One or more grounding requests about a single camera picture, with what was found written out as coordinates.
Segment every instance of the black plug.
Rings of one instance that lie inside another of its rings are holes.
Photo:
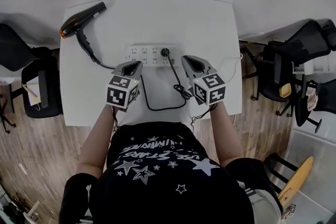
[[[163,57],[168,57],[169,54],[170,54],[170,51],[167,48],[164,48],[161,50],[161,55]]]

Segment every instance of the person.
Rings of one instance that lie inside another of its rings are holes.
[[[182,123],[123,125],[111,138],[113,115],[106,105],[81,149],[60,224],[280,222],[283,209],[263,163],[244,158],[223,102],[210,111],[219,164]]]

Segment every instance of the hair dryer handle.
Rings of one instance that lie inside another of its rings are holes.
[[[92,61],[96,61],[95,54],[93,50],[90,47],[90,43],[87,41],[86,36],[83,32],[83,29],[80,28],[76,31],[76,37],[78,40],[79,45],[82,47],[82,49],[91,57]]]

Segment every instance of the beige cloth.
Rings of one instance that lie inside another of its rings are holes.
[[[312,111],[316,107],[317,101],[319,100],[319,97],[316,95],[316,89],[308,87],[306,91],[306,96],[308,96],[307,100],[308,111]]]

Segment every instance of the paper on chair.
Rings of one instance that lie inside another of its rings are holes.
[[[28,93],[30,105],[34,105],[34,104],[37,104],[37,103],[41,102],[41,101],[37,102],[37,100],[41,100],[40,87],[39,87],[39,84],[38,84],[38,77],[35,77],[32,80],[27,81],[27,88],[36,97],[36,98],[34,98],[30,93]]]

